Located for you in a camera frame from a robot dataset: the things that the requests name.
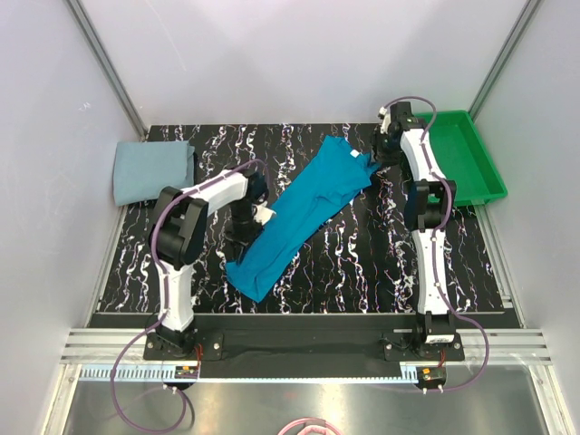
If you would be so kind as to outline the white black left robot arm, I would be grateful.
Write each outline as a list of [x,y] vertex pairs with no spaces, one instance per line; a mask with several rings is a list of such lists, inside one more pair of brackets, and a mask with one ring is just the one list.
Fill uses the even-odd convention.
[[149,348],[184,359],[200,350],[196,343],[191,284],[202,254],[208,218],[230,208],[226,259],[240,263],[274,215],[266,206],[269,189],[256,170],[224,169],[191,188],[164,188],[154,209],[150,251],[158,271],[161,308],[148,327]]

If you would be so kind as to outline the bright blue t shirt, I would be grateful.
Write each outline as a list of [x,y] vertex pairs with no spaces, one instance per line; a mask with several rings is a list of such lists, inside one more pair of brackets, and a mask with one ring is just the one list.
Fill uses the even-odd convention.
[[346,139],[325,137],[315,157],[272,205],[275,215],[243,260],[227,263],[228,282],[261,302],[304,242],[369,187],[379,167]]

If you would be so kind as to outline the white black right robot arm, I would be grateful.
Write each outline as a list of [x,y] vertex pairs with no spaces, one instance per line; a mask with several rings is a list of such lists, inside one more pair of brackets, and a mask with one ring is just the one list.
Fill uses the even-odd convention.
[[432,102],[418,96],[400,97],[382,106],[378,114],[381,123],[372,139],[371,163],[392,167],[406,160],[411,172],[404,225],[415,246],[420,287],[416,324],[399,351],[428,360],[438,358],[455,338],[444,246],[456,184],[444,176],[430,144],[430,129],[437,115],[433,113],[429,121],[414,115],[412,101],[436,110]]

